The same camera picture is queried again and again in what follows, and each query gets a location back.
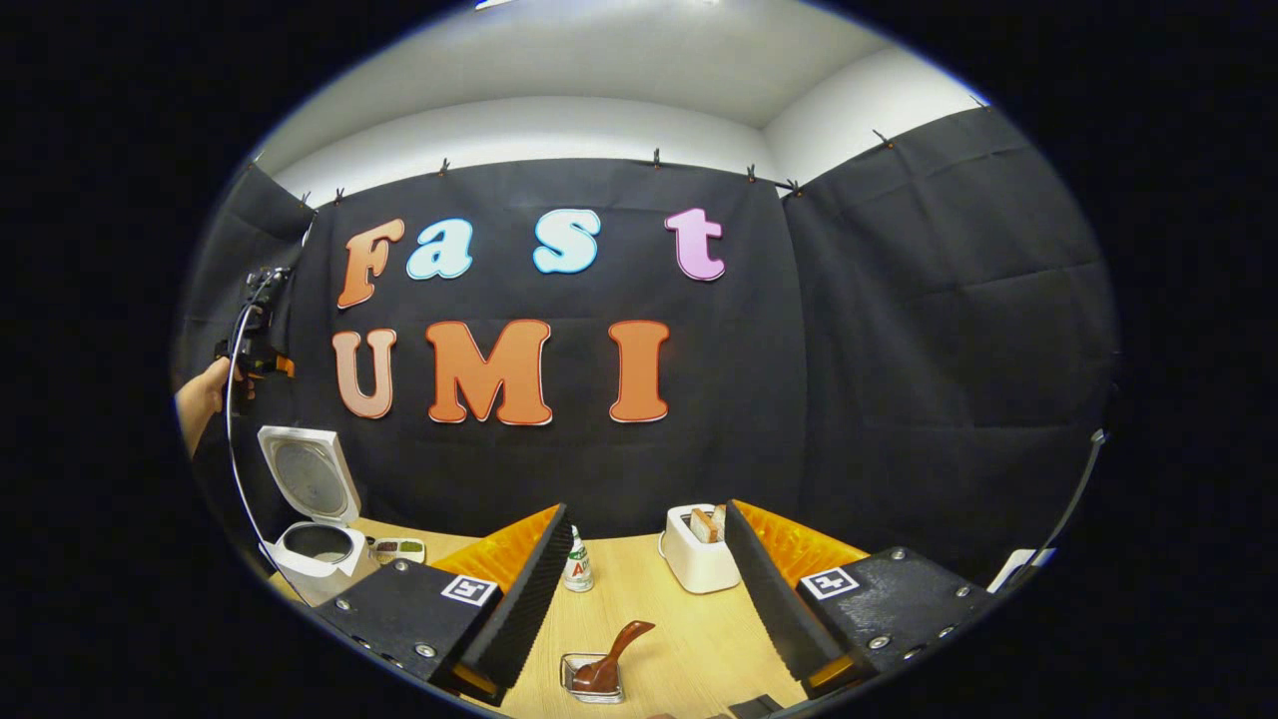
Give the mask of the white milk bottle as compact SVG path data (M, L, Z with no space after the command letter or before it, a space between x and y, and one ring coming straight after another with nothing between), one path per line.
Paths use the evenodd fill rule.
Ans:
M564 586L573 593L587 593L594 587L594 573L579 527L571 526L573 547L564 564Z

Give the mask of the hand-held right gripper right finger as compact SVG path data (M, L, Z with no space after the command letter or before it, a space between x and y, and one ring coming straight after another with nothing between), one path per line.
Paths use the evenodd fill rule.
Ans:
M904 547L869 554L773 511L726 504L726 541L774 649L809 699L895 673L993 595Z

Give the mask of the white toaster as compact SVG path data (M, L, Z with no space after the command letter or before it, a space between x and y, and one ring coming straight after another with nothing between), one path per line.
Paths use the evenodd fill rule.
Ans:
M690 533L688 518L693 508L712 513L712 502L675 506L667 510L665 529L658 541L658 552L688 593L717 593L741 582L732 552L727 541L700 543Z

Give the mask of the brown wooden spoon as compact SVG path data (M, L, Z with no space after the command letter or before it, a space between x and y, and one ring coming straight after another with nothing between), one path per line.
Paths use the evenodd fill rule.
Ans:
M616 633L610 651L592 663L579 665L574 670L569 688L578 693L606 695L620 693L622 682L620 679L620 659L624 651L643 633L654 630L653 622L634 619Z

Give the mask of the white rice cooker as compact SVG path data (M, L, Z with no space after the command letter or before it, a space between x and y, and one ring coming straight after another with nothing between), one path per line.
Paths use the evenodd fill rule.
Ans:
M284 501L304 517L268 553L282 579L307 605L334 600L380 570L368 536L351 524L360 497L331 429L261 427L259 446Z

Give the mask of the black backdrop cloth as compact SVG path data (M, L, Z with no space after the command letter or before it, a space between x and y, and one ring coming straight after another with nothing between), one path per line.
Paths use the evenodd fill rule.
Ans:
M479 536L565 502L587 536L753 502L987 582L1034 549L1102 427L1118 315L1054 169L996 111L780 197L717 169L525 160L305 209L250 169L201 241L173 381L288 266L268 375L196 455L250 536L300 518L265 424L334 429L366 518Z

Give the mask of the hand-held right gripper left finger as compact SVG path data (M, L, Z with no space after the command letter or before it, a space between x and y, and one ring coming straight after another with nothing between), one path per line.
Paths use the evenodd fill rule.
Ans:
M432 564L383 564L314 610L420 682L498 705L523 672L571 547L561 502Z

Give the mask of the metal wire chopstick holder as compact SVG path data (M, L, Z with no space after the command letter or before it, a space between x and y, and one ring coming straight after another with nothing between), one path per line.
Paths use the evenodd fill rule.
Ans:
M604 653L566 653L560 660L560 683L569 696L583 704L622 704L626 699L621 673L611 692L590 692L574 687L574 681L581 665L604 659Z

